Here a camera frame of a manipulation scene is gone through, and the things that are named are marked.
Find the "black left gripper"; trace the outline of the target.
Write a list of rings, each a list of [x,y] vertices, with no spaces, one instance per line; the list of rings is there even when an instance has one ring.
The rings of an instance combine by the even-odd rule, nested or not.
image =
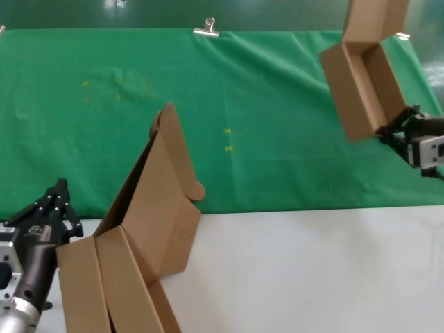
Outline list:
[[[51,218],[55,223],[28,222],[19,227],[19,258],[23,273],[14,296],[33,306],[44,306],[58,267],[56,248],[84,236],[83,226],[70,204],[66,178],[59,178],[44,195],[3,222],[17,227],[28,219]]]

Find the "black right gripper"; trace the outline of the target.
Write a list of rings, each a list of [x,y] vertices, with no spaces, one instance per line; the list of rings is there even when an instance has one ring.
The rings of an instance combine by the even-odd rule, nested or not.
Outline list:
[[[379,141],[389,146],[405,162],[409,161],[406,144],[443,136],[443,117],[420,117],[419,114],[419,104],[408,105],[394,120],[376,132],[381,135]],[[404,138],[394,134],[401,131],[403,124]]]

